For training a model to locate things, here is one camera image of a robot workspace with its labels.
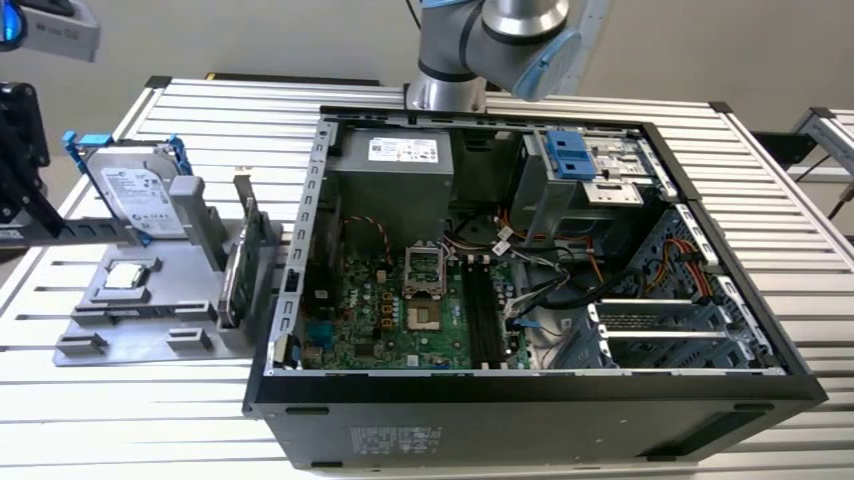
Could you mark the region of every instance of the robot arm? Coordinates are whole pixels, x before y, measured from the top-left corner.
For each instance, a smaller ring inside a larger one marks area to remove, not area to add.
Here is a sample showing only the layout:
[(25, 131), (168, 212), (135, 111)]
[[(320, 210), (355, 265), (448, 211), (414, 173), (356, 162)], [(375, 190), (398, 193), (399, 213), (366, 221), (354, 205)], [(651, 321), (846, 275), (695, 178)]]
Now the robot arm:
[(424, 0), (407, 107), (483, 111), (487, 80), (514, 96), (540, 100), (581, 46), (569, 13), (570, 0)]
[(75, 0), (0, 0), (0, 52), (19, 48), (95, 61), (100, 26)]

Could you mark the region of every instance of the ram slot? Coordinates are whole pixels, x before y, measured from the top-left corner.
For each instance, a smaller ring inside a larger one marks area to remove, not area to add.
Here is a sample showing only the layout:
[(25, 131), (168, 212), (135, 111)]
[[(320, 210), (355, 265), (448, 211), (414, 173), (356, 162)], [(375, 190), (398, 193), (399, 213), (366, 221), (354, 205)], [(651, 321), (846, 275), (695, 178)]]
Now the ram slot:
[(471, 346), (471, 366), (500, 368), (504, 361), (502, 329), (498, 323), (498, 310), (488, 265), (464, 265), (463, 298), (468, 339)]

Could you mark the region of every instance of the white wall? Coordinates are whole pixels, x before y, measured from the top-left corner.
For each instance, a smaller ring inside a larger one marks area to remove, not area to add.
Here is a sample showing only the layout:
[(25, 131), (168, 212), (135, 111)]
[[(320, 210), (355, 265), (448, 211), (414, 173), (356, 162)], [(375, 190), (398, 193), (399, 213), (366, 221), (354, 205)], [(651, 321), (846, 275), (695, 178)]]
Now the white wall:
[(581, 94), (723, 100), (750, 128), (854, 107), (854, 1), (614, 0)]
[(403, 0), (84, 1), (101, 24), (95, 64), (28, 50), (0, 54), (0, 79), (36, 86), (53, 151), (68, 128), (112, 131), (155, 74), (278, 73), (399, 85), (416, 71), (419, 33)]
[[(55, 151), (68, 128), (112, 130), (152, 74), (398, 85), (415, 73), (418, 31), (403, 0), (87, 2), (103, 27), (96, 64), (0, 54), (0, 79), (39, 89)], [(613, 0), (581, 94), (725, 100), (749, 127), (789, 129), (809, 106), (854, 108), (851, 18), (851, 0)], [(827, 189), (813, 190), (822, 205), (833, 202)], [(854, 229), (849, 207), (842, 220)]]

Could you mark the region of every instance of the blue drive bracket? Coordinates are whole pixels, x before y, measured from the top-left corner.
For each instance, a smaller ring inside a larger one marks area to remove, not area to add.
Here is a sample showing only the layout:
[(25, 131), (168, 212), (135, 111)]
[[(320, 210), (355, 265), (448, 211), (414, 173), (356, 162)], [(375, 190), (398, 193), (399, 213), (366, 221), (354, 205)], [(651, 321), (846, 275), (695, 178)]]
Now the blue drive bracket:
[(578, 132), (546, 132), (546, 150), (551, 156), (555, 176), (566, 180), (593, 180), (597, 166), (587, 152), (585, 139)]
[[(119, 140), (116, 141), (112, 138), (112, 135), (108, 133), (88, 133), (85, 135), (79, 136), (77, 133), (72, 130), (68, 130), (63, 135), (63, 148), (68, 155), (71, 156), (77, 170), (89, 178), (89, 183), (97, 192), (99, 197), (104, 201), (104, 205), (107, 206), (107, 210), (109, 211), (109, 215), (116, 221), (119, 220), (119, 215), (113, 211), (113, 208), (109, 205), (109, 202), (105, 200), (104, 192), (101, 191), (100, 184), (95, 180), (92, 176), (92, 172), (87, 166), (87, 158), (89, 155), (100, 148), (105, 147), (138, 147), (138, 146), (150, 146), (156, 148), (168, 148), (175, 154), (175, 162), (178, 166), (178, 171), (182, 175), (192, 175), (192, 166), (190, 165), (190, 161), (187, 159), (187, 148), (184, 146), (184, 142), (182, 139), (172, 135), (170, 139), (163, 141), (133, 141), (133, 140)], [(151, 236), (142, 231), (136, 231), (138, 238), (143, 245), (148, 245), (152, 241)]]

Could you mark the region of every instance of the aluminum workbench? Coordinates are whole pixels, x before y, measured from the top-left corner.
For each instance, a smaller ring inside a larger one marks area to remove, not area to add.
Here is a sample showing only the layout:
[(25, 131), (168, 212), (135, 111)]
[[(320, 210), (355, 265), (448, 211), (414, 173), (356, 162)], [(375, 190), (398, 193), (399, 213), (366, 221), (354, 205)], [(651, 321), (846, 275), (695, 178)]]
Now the aluminum workbench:
[[(239, 172), (251, 174), (271, 218), (287, 222), (322, 104), (400, 107), (400, 89), (175, 79), (144, 89), (115, 136), (178, 133), (223, 218), (242, 215), (231, 185)], [(657, 124), (830, 395), (815, 410), (697, 466), (619, 467), (598, 470), (597, 478), (854, 478), (854, 251), (735, 116), (705, 103), (552, 97), (528, 104), (503, 94), (490, 96), (488, 109)], [(61, 212), (107, 216), (84, 180)], [(242, 417), (250, 359), (53, 367), (53, 344), (104, 248), (32, 249), (0, 290), (0, 345), (9, 347), (0, 353), (0, 467), (19, 467), (0, 477), (311, 476), (291, 469), (264, 423)], [(356, 474), (594, 475), (548, 466)]]

